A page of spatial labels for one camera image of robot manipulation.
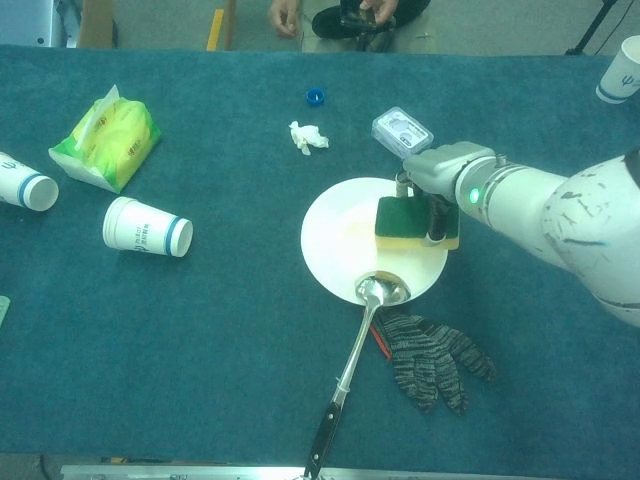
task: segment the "paper cup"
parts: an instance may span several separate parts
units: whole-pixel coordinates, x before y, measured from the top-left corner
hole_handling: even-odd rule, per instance
[[[602,80],[596,95],[607,103],[622,103],[640,88],[640,35],[627,38]]]
[[[137,250],[183,257],[193,237],[193,224],[133,198],[116,198],[104,217],[104,243],[118,250]]]
[[[0,201],[42,212],[57,199],[53,179],[0,152]]]

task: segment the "green scouring pad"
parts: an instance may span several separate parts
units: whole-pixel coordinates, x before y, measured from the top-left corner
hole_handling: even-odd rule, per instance
[[[432,202],[429,195],[382,197],[376,214],[376,245],[390,249],[425,247],[423,239],[432,223]],[[447,210],[445,222],[446,238],[438,247],[455,250],[460,243],[457,205],[451,205]]]

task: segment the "metal ladle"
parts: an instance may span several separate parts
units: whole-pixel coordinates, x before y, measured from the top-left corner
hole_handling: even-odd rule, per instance
[[[329,403],[327,407],[311,446],[304,476],[312,480],[318,477],[318,473],[324,464],[324,459],[331,446],[333,436],[336,433],[342,407],[347,393],[349,393],[349,384],[351,383],[353,372],[358,363],[358,357],[360,357],[360,350],[362,350],[362,345],[367,336],[367,331],[371,326],[374,313],[376,313],[379,307],[391,307],[406,302],[411,298],[411,292],[406,283],[397,275],[384,271],[376,271],[367,273],[356,282],[356,296],[364,302],[364,317],[353,349],[349,355],[349,360],[347,360],[342,376],[338,380],[338,387],[333,394],[331,403]]]

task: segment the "clear plastic box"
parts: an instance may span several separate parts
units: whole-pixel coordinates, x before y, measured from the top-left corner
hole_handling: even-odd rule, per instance
[[[433,133],[400,107],[393,107],[376,118],[371,135],[403,160],[433,142]]]

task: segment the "blue stripe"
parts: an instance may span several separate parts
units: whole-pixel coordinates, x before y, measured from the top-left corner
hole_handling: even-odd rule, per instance
[[[178,224],[179,221],[180,221],[179,217],[175,217],[171,221],[171,225],[169,225],[167,234],[164,237],[164,252],[169,256],[171,256],[171,237],[173,236],[173,231],[176,229],[176,225]]]
[[[22,204],[23,207],[27,207],[27,204],[24,201],[24,191],[27,189],[27,185],[29,185],[29,182],[36,177],[44,177],[44,175],[42,175],[41,173],[34,173],[33,175],[29,175],[27,178],[25,178],[20,184],[20,188],[18,189],[18,201]]]
[[[629,98],[629,97],[616,97],[615,95],[611,95],[604,88],[602,88],[602,85],[600,84],[598,84],[598,91],[602,94],[603,97],[607,97],[609,100],[623,101]]]

